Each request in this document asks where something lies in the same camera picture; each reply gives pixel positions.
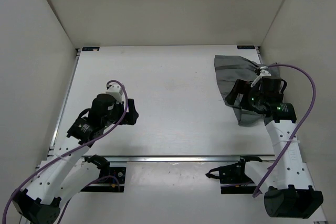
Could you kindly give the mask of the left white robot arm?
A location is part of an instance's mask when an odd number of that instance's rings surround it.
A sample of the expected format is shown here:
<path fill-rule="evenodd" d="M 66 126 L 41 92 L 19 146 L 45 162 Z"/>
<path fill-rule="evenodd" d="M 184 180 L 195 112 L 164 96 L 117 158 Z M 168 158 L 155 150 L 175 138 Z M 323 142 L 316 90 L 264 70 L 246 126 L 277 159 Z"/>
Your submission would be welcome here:
<path fill-rule="evenodd" d="M 106 128 L 135 125 L 139 117 L 133 99 L 128 104 L 103 93 L 96 96 L 90 108 L 83 110 L 67 131 L 69 139 L 57 150 L 49 166 L 35 175 L 25 189 L 14 194 L 16 210 L 31 223 L 54 223 L 61 208 L 92 181 L 109 177 L 109 162 L 93 155 L 76 171 L 76 163 L 92 147 L 92 140 L 106 135 Z"/>

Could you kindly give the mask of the grey pleated skirt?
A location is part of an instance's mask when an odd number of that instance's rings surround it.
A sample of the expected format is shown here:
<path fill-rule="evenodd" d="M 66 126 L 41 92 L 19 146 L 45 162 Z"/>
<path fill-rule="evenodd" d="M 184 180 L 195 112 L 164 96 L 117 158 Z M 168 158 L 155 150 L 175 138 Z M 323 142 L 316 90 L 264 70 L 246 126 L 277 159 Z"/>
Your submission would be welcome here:
<path fill-rule="evenodd" d="M 250 90 L 251 83 L 257 77 L 256 70 L 262 66 L 267 65 L 257 64 L 242 56 L 216 55 L 214 59 L 215 75 L 218 89 L 223 100 L 230 93 L 237 79 L 249 81 Z M 268 71 L 272 77 L 280 77 L 278 68 L 269 69 L 268 67 Z M 270 109 L 270 106 L 267 111 L 252 111 L 250 106 L 249 109 L 228 107 L 233 109 L 238 125 L 242 127 L 255 125 L 264 115 L 268 115 Z"/>

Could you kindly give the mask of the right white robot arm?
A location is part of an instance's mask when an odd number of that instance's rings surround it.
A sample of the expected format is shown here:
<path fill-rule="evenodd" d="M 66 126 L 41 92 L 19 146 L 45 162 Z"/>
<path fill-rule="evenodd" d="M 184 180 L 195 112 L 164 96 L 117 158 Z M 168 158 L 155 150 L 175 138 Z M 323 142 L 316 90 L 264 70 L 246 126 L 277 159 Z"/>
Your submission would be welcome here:
<path fill-rule="evenodd" d="M 295 110 L 282 101 L 286 86 L 285 80 L 272 76 L 236 80 L 224 101 L 263 117 L 276 159 L 268 165 L 259 157 L 243 156 L 235 164 L 209 170 L 206 177 L 218 179 L 222 189 L 247 186 L 254 198 L 263 195 L 270 217 L 308 219 L 322 205 L 323 194 L 314 189 L 304 167 Z"/>

